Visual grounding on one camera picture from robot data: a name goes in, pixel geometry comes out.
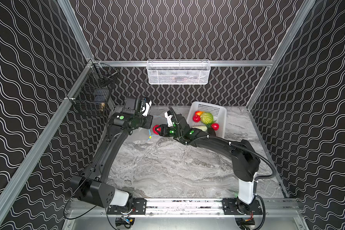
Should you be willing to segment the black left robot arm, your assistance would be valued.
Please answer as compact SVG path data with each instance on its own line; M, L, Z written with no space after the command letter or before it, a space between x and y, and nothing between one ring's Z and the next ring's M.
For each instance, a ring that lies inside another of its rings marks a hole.
M111 166L128 136L139 128L150 129L149 98L128 97L121 112L115 112L105 126L105 136L92 162L80 175L71 179L72 197L96 207L119 206L132 209L132 195L107 184Z

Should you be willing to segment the green toy cabbage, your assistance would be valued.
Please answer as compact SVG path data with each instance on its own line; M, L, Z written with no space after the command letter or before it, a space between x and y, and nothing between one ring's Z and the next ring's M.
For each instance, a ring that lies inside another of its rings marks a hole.
M200 121L205 125L212 124L214 123L214 116L210 112L203 112L200 115Z

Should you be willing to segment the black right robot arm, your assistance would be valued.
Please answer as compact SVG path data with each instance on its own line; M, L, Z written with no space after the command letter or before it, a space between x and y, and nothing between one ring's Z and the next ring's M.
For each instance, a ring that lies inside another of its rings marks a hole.
M167 112L165 117L167 124L155 125L153 132L162 137L173 138L183 145L207 149L231 159L234 175L239 180L238 199L250 205L255 199L255 178L261 162L251 144L246 140L226 140L190 127L180 114L174 116Z

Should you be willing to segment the clear zip bag blue zipper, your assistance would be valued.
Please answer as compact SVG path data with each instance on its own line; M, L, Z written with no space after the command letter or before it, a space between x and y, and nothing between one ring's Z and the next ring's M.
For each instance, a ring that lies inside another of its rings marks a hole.
M149 131L147 132L148 141L151 141L153 139L160 137L160 135L155 131L155 126L166 124L166 121L167 120L165 117L153 116L151 127Z

